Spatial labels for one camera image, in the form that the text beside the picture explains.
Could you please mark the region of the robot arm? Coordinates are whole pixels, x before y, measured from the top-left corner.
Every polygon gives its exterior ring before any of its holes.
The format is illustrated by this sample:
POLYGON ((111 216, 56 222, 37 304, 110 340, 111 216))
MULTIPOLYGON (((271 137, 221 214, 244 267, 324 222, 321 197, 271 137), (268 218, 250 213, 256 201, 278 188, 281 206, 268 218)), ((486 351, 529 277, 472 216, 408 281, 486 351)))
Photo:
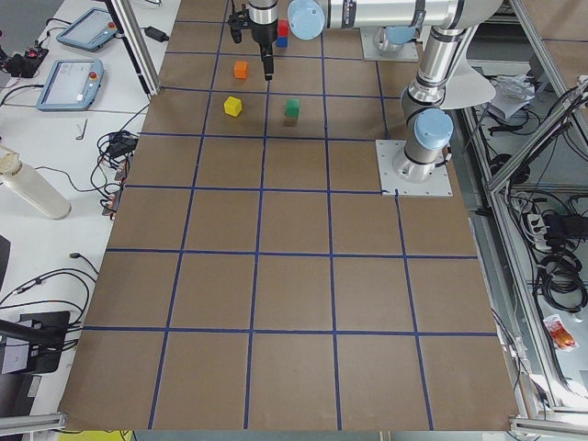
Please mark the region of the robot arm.
POLYGON ((454 125, 449 111, 489 103, 495 88, 467 60, 479 25, 498 1, 292 1, 287 22, 300 40, 330 29, 360 29, 365 55, 419 60, 401 96, 409 136, 392 167, 411 183, 429 180, 441 165, 454 125))

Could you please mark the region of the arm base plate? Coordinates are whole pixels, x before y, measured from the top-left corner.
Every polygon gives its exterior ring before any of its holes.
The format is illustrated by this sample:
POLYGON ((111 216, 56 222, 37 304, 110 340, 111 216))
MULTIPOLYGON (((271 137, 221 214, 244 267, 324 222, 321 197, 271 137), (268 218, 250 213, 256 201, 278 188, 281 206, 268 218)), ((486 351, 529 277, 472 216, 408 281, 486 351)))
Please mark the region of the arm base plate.
POLYGON ((417 62, 417 28, 378 27, 360 29, 363 58, 370 61, 417 62))
POLYGON ((404 140, 376 140, 379 182, 383 196, 448 198, 453 196, 447 166, 410 162, 404 140))

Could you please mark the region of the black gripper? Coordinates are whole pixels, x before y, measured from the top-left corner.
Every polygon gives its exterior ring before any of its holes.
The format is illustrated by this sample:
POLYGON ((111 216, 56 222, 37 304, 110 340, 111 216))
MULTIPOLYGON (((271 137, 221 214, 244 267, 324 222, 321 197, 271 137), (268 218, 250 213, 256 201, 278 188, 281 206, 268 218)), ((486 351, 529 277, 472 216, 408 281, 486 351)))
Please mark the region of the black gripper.
POLYGON ((251 21, 250 31, 254 41, 261 45, 260 56, 266 81, 271 81, 274 75, 274 54, 272 44, 277 40, 278 21, 269 24, 258 24, 251 21))

